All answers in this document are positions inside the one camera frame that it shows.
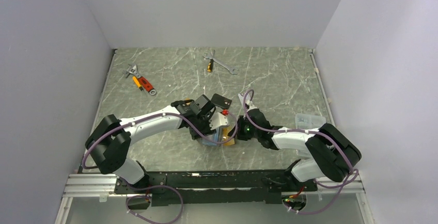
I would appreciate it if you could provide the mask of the grey card holder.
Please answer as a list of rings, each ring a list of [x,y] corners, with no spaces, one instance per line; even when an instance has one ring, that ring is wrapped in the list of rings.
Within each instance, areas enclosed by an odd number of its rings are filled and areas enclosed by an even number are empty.
[[[219,142],[219,138],[218,138],[219,137],[219,133],[220,133],[220,129],[221,128],[216,129],[214,134],[211,134],[211,135],[207,136],[207,138],[209,140],[213,140],[213,141],[215,141],[215,143],[214,142],[209,142],[208,140],[206,140],[204,138],[198,139],[198,142],[200,144],[202,144],[202,145],[205,145],[205,146],[219,146],[219,145],[221,145],[220,142]]]

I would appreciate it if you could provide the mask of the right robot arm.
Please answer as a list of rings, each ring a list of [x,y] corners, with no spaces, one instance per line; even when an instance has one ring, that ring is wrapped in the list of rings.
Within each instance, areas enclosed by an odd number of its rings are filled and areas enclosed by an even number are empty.
[[[359,149],[330,123],[309,130],[288,129],[271,125],[257,108],[239,116],[228,134],[234,134],[238,140],[256,139],[271,150],[303,152],[279,177],[280,184],[290,190],[298,190],[304,182],[321,177],[342,182],[362,158]]]

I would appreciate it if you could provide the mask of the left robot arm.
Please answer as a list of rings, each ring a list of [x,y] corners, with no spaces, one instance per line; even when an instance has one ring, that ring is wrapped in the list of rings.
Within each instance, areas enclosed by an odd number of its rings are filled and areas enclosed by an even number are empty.
[[[117,118],[108,115],[86,140],[82,167],[90,168],[86,160],[91,157],[94,168],[102,174],[115,174],[135,193],[142,193],[150,185],[150,176],[139,162],[128,157],[130,146],[147,137],[186,127],[193,139],[210,135],[214,132],[210,121],[215,112],[216,106],[203,94],[196,100],[174,101],[142,116]]]

